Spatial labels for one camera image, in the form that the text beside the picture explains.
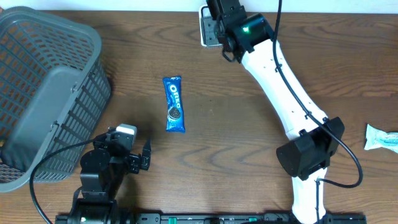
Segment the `oreo package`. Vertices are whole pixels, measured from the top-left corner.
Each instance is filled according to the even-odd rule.
[[[181,100],[181,77],[163,78],[167,100],[167,127],[168,132],[185,133],[184,110]]]

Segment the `gray basket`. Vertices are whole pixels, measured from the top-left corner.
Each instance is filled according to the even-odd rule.
[[[86,141],[111,89],[91,27],[28,7],[0,14],[0,192],[29,180],[44,155]],[[71,175],[83,150],[65,151],[35,182]]]

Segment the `white backdrop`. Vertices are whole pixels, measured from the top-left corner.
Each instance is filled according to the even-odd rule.
[[[205,0],[1,0],[0,6],[48,10],[197,11]],[[247,11],[275,12],[278,0],[241,0]],[[284,12],[394,13],[398,0],[284,0]]]

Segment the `wooden table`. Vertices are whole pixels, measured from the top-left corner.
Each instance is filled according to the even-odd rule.
[[[149,171],[129,175],[121,206],[164,213],[254,213],[290,210],[290,177],[275,149],[287,142],[255,79],[220,49],[200,45],[197,13],[51,12],[94,27],[103,40],[103,67],[113,96],[95,134],[120,123],[138,127],[134,152],[151,136]],[[266,14],[271,24],[275,14]],[[366,124],[398,130],[398,15],[288,14],[280,42],[290,67],[314,102],[346,127],[343,140],[361,161],[355,189],[325,187],[331,212],[363,212],[368,223],[398,223],[398,154],[365,151]],[[163,77],[182,76],[186,134],[166,133]],[[53,220],[68,212],[80,186],[68,180],[37,184]],[[353,183],[358,172],[344,150],[327,177]],[[28,185],[0,198],[1,223],[43,223]]]

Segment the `black cable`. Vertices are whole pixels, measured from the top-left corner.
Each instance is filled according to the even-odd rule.
[[[81,142],[81,143],[78,143],[78,144],[74,144],[74,145],[71,145],[71,146],[64,147],[64,148],[62,148],[62,149],[59,149],[59,150],[57,150],[57,151],[55,151],[55,152],[50,153],[48,156],[46,156],[44,159],[42,159],[42,160],[34,167],[32,173],[30,174],[30,179],[29,179],[30,196],[32,196],[33,204],[35,205],[37,211],[39,212],[39,214],[43,217],[43,219],[44,219],[48,224],[52,224],[52,222],[51,222],[50,219],[45,215],[45,213],[43,212],[42,208],[40,207],[40,205],[39,205],[39,203],[38,203],[38,201],[37,201],[37,198],[36,198],[36,194],[35,194],[34,187],[33,187],[33,180],[34,180],[34,178],[35,178],[35,173],[37,172],[37,170],[39,169],[39,167],[40,167],[44,162],[46,162],[47,160],[49,160],[51,157],[53,157],[53,156],[55,156],[55,155],[57,155],[57,154],[59,154],[59,153],[61,153],[61,152],[64,152],[64,151],[66,151],[66,150],[72,149],[72,148],[74,148],[74,147],[84,146],[84,145],[86,145],[86,144],[89,144],[89,143],[93,142],[94,140],[95,140],[95,139],[87,140],[87,141],[84,141],[84,142]]]
[[[319,122],[311,113],[311,111],[309,111],[304,104],[302,103],[302,101],[300,100],[300,98],[296,95],[296,93],[294,92],[293,88],[290,86],[289,82],[287,81],[282,69],[281,69],[281,65],[279,64],[278,61],[278,56],[277,56],[277,51],[276,51],[276,43],[277,43],[277,37],[278,37],[278,31],[279,31],[279,24],[280,24],[280,17],[282,14],[282,0],[279,0],[279,5],[278,5],[278,13],[277,13],[277,19],[276,19],[276,24],[275,24],[275,31],[274,31],[274,38],[273,38],[273,43],[272,43],[272,51],[274,54],[274,61],[276,64],[276,69],[279,72],[280,77],[283,79],[286,87],[289,89],[290,93],[292,94],[292,96],[296,99],[297,103],[300,105],[300,107],[304,110],[305,114],[307,115],[307,117],[309,117],[313,122],[315,122],[319,127],[322,128],[322,130],[324,130],[324,132],[326,132],[333,140],[335,140],[340,146],[342,146],[347,152],[348,154],[351,156],[351,158],[354,160],[356,167],[358,168],[358,180],[355,184],[341,184],[341,183],[337,183],[334,182],[332,180],[328,180],[328,179],[323,179],[323,178],[318,178],[316,181],[317,184],[317,207],[315,208],[317,210],[317,218],[318,218],[318,222],[319,222],[319,213],[318,213],[318,199],[319,199],[319,184],[320,181],[323,181],[325,183],[328,184],[332,184],[335,185],[337,187],[342,187],[342,188],[353,188],[353,187],[357,187],[361,184],[362,179],[363,179],[363,171],[362,171],[362,167],[361,164],[358,161],[358,158],[354,155],[354,153],[349,149],[349,147],[342,141],[340,140],[338,137],[335,136],[334,133],[332,133],[328,128],[324,127],[324,125],[321,124],[321,122]]]

